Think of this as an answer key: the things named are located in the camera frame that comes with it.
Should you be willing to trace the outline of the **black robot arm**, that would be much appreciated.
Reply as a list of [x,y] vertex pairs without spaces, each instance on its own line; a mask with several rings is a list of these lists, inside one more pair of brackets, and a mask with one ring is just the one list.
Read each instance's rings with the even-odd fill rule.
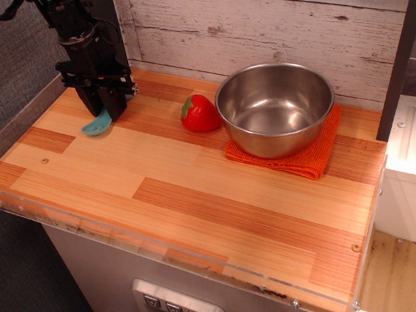
[[132,79],[113,0],[33,0],[68,60],[56,64],[66,87],[76,93],[98,117],[107,112],[112,121],[127,108],[138,89]]

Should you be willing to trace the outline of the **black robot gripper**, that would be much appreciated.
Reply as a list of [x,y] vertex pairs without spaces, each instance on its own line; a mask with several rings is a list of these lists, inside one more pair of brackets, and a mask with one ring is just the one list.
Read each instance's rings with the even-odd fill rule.
[[138,86],[133,81],[126,50],[120,36],[95,35],[60,39],[69,59],[56,65],[67,87],[76,89],[90,114],[98,117],[105,109],[112,121],[127,108],[127,96]]

